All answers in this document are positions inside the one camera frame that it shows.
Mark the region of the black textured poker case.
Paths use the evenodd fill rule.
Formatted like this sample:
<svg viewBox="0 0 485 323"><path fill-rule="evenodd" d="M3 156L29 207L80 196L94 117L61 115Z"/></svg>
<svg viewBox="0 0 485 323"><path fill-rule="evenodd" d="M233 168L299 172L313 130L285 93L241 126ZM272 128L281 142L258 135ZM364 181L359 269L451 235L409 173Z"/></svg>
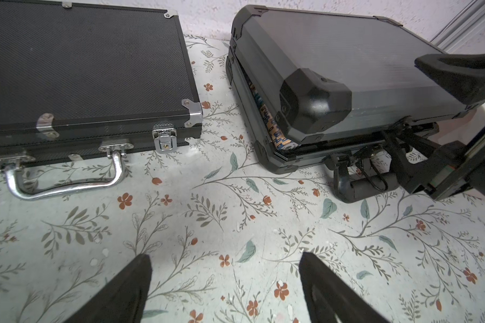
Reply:
<svg viewBox="0 0 485 323"><path fill-rule="evenodd" d="M75 1L0 1L0 174L24 201L109 188L128 153L202 134L178 14ZM42 191L24 167L107 157L113 175Z"/></svg>

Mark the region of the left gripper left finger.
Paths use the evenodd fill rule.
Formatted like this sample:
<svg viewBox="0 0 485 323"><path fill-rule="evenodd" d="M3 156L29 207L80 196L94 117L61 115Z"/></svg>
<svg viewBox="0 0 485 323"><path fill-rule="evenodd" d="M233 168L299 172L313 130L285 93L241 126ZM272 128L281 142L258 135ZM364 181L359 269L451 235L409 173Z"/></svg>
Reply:
<svg viewBox="0 0 485 323"><path fill-rule="evenodd" d="M152 279L146 254L136 256L67 322L141 322Z"/></svg>

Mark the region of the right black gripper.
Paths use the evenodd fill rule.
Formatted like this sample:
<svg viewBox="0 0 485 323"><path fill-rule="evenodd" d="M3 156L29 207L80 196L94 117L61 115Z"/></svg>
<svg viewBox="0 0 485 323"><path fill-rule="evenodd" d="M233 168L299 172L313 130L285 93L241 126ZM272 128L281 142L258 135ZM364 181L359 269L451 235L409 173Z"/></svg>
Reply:
<svg viewBox="0 0 485 323"><path fill-rule="evenodd" d="M485 100L485 54L430 54L414 64L462 104ZM392 159L390 171L405 191L424 191L435 201L470 189L485 196L485 127L467 145L439 145L402 122L381 134Z"/></svg>

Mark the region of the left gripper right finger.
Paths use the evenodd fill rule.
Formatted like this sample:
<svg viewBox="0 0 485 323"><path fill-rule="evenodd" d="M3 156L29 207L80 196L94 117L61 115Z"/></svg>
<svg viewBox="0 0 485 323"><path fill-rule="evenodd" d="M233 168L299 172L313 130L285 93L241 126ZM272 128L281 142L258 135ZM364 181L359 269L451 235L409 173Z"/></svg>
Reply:
<svg viewBox="0 0 485 323"><path fill-rule="evenodd" d="M299 274L311 322L387 322L315 254L302 253Z"/></svg>

